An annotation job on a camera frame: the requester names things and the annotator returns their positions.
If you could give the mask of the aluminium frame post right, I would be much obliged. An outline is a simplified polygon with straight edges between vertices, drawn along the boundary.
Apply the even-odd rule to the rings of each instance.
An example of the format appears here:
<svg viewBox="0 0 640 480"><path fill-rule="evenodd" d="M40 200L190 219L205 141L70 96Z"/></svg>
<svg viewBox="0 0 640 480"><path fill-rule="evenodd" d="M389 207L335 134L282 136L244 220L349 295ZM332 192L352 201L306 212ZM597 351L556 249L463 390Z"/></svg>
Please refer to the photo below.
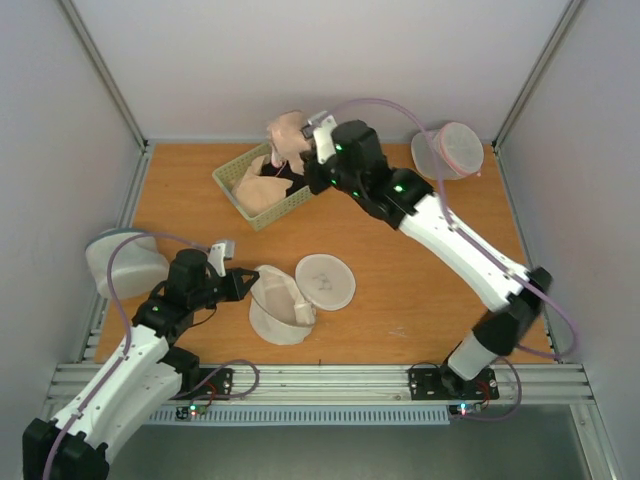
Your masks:
<svg viewBox="0 0 640 480"><path fill-rule="evenodd" d="M492 148L495 154L499 153L505 140L523 114L586 4L585 0L570 0L566 2L560 17L552 28L496 137L492 141Z"/></svg>

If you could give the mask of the aluminium front rail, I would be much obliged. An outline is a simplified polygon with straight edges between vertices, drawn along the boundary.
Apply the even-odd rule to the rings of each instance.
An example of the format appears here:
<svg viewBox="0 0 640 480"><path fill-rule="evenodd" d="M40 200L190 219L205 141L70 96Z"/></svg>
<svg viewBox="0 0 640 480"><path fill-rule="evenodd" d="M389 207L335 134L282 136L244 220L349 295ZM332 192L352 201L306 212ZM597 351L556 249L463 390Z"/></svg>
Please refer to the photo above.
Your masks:
<svg viewBox="0 0 640 480"><path fill-rule="evenodd" d="M417 390L408 365L260 365L248 404L407 404ZM524 405L595 403L584 368L575 364L494 365L497 405L510 405L522 388Z"/></svg>

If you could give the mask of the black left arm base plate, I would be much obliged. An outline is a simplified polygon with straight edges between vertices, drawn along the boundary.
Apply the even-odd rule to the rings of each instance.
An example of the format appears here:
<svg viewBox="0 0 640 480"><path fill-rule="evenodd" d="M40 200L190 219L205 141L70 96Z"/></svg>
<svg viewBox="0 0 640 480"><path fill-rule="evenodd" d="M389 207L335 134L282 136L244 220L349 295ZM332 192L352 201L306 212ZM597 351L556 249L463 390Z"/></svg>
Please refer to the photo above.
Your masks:
<svg viewBox="0 0 640 480"><path fill-rule="evenodd" d="M190 392L180 392L172 397L172 400L209 399L211 396L222 397L225 400L232 391L233 376L234 371L229 367L220 370L201 368L196 388Z"/></svg>

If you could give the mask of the white blue-rim laundry bag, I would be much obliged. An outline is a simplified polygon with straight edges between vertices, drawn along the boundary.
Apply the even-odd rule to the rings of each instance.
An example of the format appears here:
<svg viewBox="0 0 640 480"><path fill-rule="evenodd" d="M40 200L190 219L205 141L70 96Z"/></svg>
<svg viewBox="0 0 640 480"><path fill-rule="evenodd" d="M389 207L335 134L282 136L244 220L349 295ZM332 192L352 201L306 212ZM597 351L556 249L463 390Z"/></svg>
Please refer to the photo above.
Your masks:
<svg viewBox="0 0 640 480"><path fill-rule="evenodd" d="M112 297L107 281L107 266L113 251L126 239L139 235L133 228L110 229L94 238L85 248L85 258L94 278L97 292ZM127 243L112 264L112 283L120 300L151 291L167 278L169 262L158 251L154 237L145 236Z"/></svg>

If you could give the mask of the beige bra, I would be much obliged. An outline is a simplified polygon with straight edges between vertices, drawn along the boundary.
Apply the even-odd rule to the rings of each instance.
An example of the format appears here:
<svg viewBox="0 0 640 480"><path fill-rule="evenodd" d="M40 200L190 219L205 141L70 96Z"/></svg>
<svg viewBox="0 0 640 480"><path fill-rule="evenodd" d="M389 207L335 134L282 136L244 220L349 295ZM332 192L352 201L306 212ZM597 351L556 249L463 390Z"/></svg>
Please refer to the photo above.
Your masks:
<svg viewBox="0 0 640 480"><path fill-rule="evenodd" d="M289 163L293 172L303 175L301 154L311 148L310 141L301 132L306 123L305 115L299 110L283 113L269 123L267 139L272 148L273 166Z"/></svg>

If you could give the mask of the aluminium frame post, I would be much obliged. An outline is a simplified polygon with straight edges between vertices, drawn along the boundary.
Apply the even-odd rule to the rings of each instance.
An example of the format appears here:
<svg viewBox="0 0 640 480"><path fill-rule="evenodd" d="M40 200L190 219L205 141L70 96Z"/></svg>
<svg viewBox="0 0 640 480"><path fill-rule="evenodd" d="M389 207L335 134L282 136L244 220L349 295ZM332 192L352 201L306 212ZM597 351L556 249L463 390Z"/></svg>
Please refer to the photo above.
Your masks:
<svg viewBox="0 0 640 480"><path fill-rule="evenodd" d="M496 137L492 141L492 148L495 154L499 153L505 140L523 114L586 4L585 0L570 0L566 2L560 17L552 28Z"/></svg>
<svg viewBox="0 0 640 480"><path fill-rule="evenodd" d="M148 140L142 133L141 127L118 87L75 2L72 0L57 0L56 4L68 21L71 30L77 37L99 80L105 87L117 111L128 127L136 145L141 151L145 151L148 146Z"/></svg>

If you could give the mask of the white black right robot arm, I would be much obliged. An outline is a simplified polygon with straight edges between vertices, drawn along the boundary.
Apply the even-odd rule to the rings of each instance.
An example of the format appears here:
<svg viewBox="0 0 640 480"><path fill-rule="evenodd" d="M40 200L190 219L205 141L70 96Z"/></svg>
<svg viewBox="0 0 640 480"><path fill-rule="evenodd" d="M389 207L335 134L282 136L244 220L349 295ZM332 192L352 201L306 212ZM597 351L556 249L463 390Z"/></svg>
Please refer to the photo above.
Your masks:
<svg viewBox="0 0 640 480"><path fill-rule="evenodd" d="M376 131L361 120L331 116L301 129L301 155L312 194L329 188L371 217L436 255L476 293L487 311L440 367L444 390L458 398L493 361L509 356L540 315L552 284L542 267L529 270L503 256L446 206L418 173L389 165Z"/></svg>

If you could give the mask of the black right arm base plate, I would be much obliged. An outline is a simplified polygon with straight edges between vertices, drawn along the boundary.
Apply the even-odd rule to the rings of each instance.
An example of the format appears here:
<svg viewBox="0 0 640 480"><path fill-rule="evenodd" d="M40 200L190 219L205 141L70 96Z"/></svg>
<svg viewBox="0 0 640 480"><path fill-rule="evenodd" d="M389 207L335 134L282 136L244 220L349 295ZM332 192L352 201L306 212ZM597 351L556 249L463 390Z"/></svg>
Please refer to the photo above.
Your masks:
<svg viewBox="0 0 640 480"><path fill-rule="evenodd" d="M482 401L500 397L497 380L491 368L484 368L472 380L460 380L443 373L440 365L414 364L406 371L412 400Z"/></svg>

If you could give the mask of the pale green plastic basket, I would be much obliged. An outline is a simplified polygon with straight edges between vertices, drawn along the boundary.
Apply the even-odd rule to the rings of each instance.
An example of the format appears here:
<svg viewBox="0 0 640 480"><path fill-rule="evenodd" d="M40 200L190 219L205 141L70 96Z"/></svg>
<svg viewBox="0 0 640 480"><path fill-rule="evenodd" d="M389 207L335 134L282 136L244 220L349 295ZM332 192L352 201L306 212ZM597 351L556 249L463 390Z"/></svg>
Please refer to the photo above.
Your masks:
<svg viewBox="0 0 640 480"><path fill-rule="evenodd" d="M288 193L294 188L294 180L283 175L284 165L277 167L274 175L263 175L264 167L272 167L271 160L271 145L262 143L212 172L225 197L255 231L311 199L306 185Z"/></svg>

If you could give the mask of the white pink-zipper laundry bag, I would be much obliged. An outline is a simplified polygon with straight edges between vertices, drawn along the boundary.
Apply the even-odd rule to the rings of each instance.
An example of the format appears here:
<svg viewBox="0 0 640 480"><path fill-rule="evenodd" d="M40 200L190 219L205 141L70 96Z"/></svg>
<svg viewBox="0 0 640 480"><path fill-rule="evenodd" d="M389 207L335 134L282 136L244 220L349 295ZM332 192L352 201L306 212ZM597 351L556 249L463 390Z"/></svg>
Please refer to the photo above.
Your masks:
<svg viewBox="0 0 640 480"><path fill-rule="evenodd" d="M484 161L483 145L467 125L449 122L427 136L417 133L410 143L417 171L424 177L437 180L459 180L477 174Z"/></svg>

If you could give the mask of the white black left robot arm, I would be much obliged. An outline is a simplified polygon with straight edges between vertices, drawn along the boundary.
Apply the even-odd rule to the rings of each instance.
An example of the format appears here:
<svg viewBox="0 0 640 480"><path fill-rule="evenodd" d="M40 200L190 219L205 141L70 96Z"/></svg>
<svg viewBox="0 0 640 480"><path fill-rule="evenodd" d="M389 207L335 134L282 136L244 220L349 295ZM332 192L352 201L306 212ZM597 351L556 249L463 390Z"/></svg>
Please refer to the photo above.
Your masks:
<svg viewBox="0 0 640 480"><path fill-rule="evenodd" d="M26 479L105 479L128 440L166 401L202 384L199 358L177 346L201 310L244 299L260 275L214 267L208 253L178 252L166 280L125 323L121 344L97 374L50 420L22 435Z"/></svg>

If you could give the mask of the aluminium frame post left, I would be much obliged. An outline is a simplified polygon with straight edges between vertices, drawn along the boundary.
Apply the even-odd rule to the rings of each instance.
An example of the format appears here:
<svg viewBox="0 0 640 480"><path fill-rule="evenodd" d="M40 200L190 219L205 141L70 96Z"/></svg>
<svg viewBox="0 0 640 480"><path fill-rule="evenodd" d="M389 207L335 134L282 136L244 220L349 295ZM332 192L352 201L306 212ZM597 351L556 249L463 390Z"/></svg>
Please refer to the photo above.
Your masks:
<svg viewBox="0 0 640 480"><path fill-rule="evenodd" d="M75 2L72 0L57 0L56 4L68 21L71 30L77 37L99 80L105 87L117 111L128 127L136 145L141 151L145 151L148 146L148 140L142 133L141 127L118 87Z"/></svg>

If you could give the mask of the white mesh laundry bag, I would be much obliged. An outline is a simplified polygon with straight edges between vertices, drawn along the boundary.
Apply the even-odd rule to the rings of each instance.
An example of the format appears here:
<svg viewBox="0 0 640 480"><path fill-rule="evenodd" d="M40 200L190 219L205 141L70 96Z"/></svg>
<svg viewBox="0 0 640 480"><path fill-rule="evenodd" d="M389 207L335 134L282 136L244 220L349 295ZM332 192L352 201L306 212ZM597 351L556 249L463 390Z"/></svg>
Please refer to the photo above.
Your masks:
<svg viewBox="0 0 640 480"><path fill-rule="evenodd" d="M302 343L316 325L317 310L341 310L356 293L352 270L329 254L303 257L293 275L272 265L260 265L256 271L259 280L251 288L249 322L273 345Z"/></svg>

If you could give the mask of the black bra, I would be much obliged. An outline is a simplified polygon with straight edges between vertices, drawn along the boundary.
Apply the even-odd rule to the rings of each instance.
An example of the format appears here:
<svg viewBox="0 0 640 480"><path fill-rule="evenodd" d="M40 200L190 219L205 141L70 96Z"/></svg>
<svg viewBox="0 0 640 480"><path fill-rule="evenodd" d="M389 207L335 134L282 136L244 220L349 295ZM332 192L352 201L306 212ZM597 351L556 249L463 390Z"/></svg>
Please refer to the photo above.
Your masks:
<svg viewBox="0 0 640 480"><path fill-rule="evenodd" d="M307 185L304 176L293 172L289 163L285 163L281 167L275 167L271 163L264 164L261 167L260 175L288 180L290 185L285 190L286 197L295 194Z"/></svg>

